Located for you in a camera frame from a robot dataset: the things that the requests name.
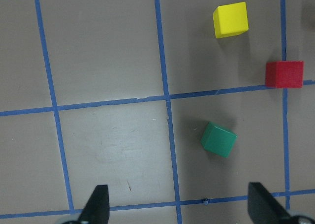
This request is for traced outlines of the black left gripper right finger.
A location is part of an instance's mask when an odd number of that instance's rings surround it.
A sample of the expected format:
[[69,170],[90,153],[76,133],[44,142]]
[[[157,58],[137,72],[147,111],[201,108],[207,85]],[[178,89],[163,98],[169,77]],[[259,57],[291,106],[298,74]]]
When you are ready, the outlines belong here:
[[249,182],[247,210],[254,224],[289,224],[290,214],[260,182]]

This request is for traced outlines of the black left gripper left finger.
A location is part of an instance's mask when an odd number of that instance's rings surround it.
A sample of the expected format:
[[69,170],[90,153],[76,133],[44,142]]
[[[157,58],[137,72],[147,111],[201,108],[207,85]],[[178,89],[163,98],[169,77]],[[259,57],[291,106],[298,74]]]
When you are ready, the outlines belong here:
[[107,224],[110,217],[108,185],[97,185],[82,210],[79,224]]

